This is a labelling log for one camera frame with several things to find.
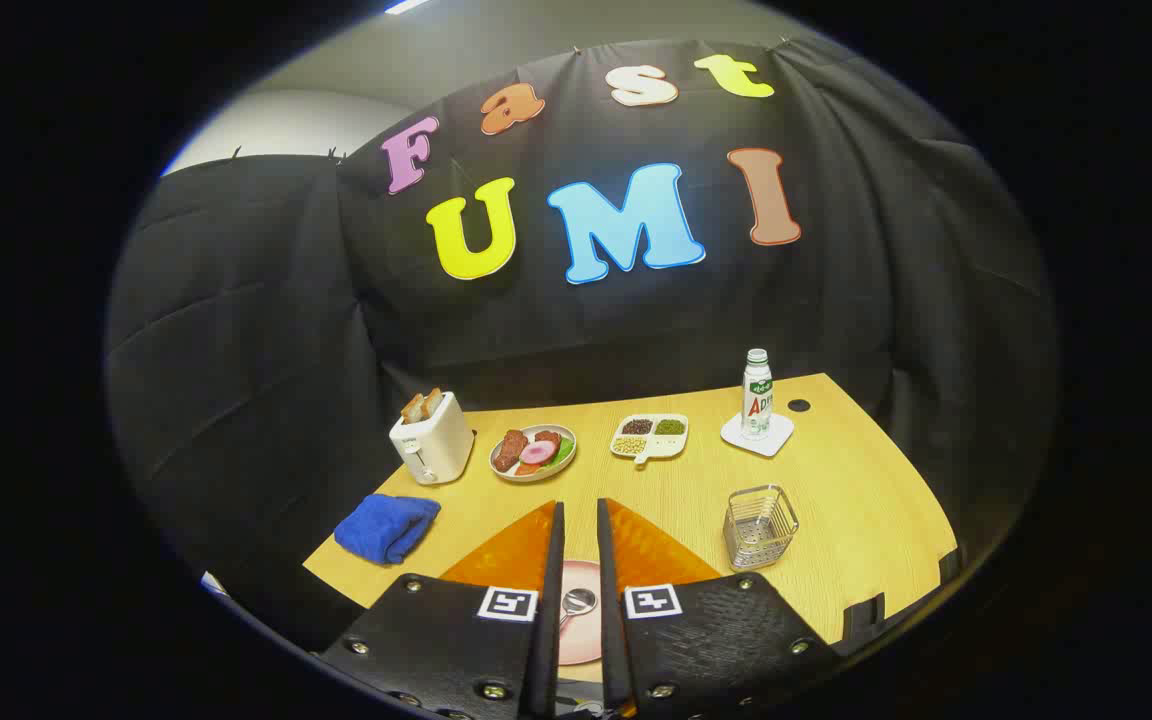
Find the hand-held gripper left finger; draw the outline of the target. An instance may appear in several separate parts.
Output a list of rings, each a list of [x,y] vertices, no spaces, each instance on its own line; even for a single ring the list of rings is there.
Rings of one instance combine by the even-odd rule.
[[[417,719],[552,719],[563,550],[543,503],[440,577],[397,575],[320,660]]]

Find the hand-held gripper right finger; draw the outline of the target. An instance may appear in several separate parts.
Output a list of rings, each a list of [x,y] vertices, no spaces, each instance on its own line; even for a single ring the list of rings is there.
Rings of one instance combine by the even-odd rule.
[[[617,719],[763,719],[842,657],[756,571],[717,575],[600,498],[602,689]]]

